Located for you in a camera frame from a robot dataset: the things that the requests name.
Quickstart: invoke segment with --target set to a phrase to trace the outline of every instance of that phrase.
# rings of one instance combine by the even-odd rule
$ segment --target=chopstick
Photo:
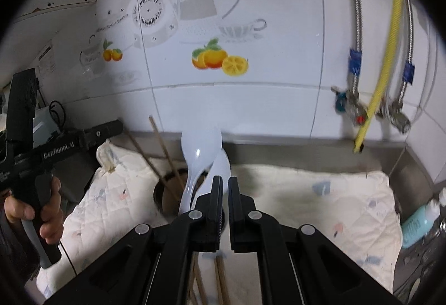
[[[190,289],[189,297],[190,297],[190,300],[192,301],[193,305],[198,305],[198,300],[197,300],[197,297],[195,296],[195,293],[193,292],[193,289]]]
[[[179,196],[175,193],[175,191],[171,190],[169,188],[169,185],[167,184],[167,181],[164,179],[164,177],[160,174],[160,172],[158,171],[158,169],[156,169],[156,167],[153,165],[153,163],[148,159],[148,157],[144,154],[142,148],[140,147],[140,145],[138,144],[138,142],[136,141],[136,139],[133,137],[133,135],[130,134],[129,130],[124,127],[124,133],[129,137],[130,141],[132,142],[133,146],[136,148],[136,150],[138,151],[139,154],[141,154],[141,156],[144,158],[144,160],[146,161],[147,165],[153,170],[153,172],[155,173],[155,175],[157,175],[157,177],[159,178],[159,180],[161,181],[161,183],[164,185],[164,187],[171,193],[171,195],[173,195],[173,197],[180,202],[180,198]]]
[[[219,303],[221,305],[230,305],[231,300],[229,299],[229,291],[227,289],[222,256],[215,257],[215,277],[217,279],[217,292],[219,296]]]
[[[173,161],[170,158],[170,155],[169,155],[169,153],[167,151],[166,145],[164,144],[164,140],[161,137],[160,132],[158,131],[158,128],[157,128],[157,125],[155,123],[155,120],[153,119],[153,116],[149,116],[149,121],[150,121],[150,123],[152,125],[153,132],[155,133],[155,136],[157,137],[157,139],[158,139],[158,141],[160,143],[161,149],[163,150],[164,155],[166,156],[166,159],[169,162],[170,168],[172,169],[173,173],[175,174],[175,178],[177,178],[177,181],[178,181],[179,185],[181,186],[181,188],[184,189],[183,180],[181,179],[180,174],[178,173],[177,168],[173,165]]]
[[[193,274],[197,280],[198,292],[200,293],[201,303],[207,305],[206,292],[204,291],[203,279],[201,277],[201,271],[198,266],[198,253],[194,252],[192,255],[193,261]]]

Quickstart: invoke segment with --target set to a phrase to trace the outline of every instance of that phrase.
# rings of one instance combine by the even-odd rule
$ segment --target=plastic bottle
[[[431,199],[428,204],[418,208],[401,226],[403,248],[409,248],[428,233],[439,216],[440,204],[435,199]]]

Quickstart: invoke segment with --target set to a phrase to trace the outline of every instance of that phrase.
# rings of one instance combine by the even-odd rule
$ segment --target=quilted cloth
[[[329,174],[269,165],[233,165],[231,175],[238,178],[240,193],[254,198],[259,211],[287,226],[314,225],[392,292],[402,232],[389,178],[384,173]],[[261,304],[257,256],[231,250],[229,226],[222,233],[219,252],[231,303]],[[198,263],[208,303],[218,305],[214,257],[202,253]]]
[[[153,203],[158,179],[139,154],[107,142],[99,147],[97,158],[102,167],[64,224],[62,243],[78,272],[135,225],[166,223]],[[165,160],[153,162],[162,174],[169,171]],[[232,165],[231,175],[238,177],[240,192],[253,197],[258,210],[287,226],[313,224],[392,291],[402,233],[385,174],[325,174],[269,165]],[[231,303],[260,304],[256,255],[232,252],[229,226],[222,233],[219,253],[224,258]],[[209,304],[218,304],[214,257],[201,253],[198,259]],[[73,277],[62,252],[61,261],[40,270],[37,287],[49,297]]]

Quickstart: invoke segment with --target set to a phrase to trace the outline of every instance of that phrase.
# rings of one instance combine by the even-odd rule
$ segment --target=spoon
[[[186,187],[178,214],[190,211],[192,193],[201,173],[209,168],[222,148],[222,132],[217,128],[195,128],[181,134],[181,149],[188,168]]]
[[[226,152],[222,148],[220,153],[217,155],[212,167],[209,170],[208,175],[204,179],[200,188],[197,189],[195,197],[193,198],[191,209],[195,208],[198,197],[210,193],[212,190],[212,182],[214,176],[220,176],[223,179],[223,193],[227,192],[227,183],[231,176],[231,167],[229,166],[229,159],[227,158]]]

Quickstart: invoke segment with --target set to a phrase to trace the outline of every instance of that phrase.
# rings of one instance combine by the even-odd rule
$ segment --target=finger
[[[40,236],[42,238],[50,237],[52,234],[56,233],[57,230],[62,227],[63,223],[63,212],[60,209],[54,217],[52,217],[48,222],[45,222],[40,227]]]
[[[10,223],[16,223],[21,219],[31,220],[34,218],[34,209],[13,196],[5,199],[4,212]]]
[[[45,239],[46,243],[49,245],[55,245],[62,238],[63,234],[63,226],[59,227],[59,229],[53,233],[50,237]]]
[[[57,177],[53,177],[51,181],[51,193],[57,193],[60,190],[62,184],[60,183],[60,179]]]
[[[50,201],[45,204],[40,212],[40,216],[42,217],[43,222],[49,221],[53,218],[60,209],[60,194],[57,191],[52,192]]]

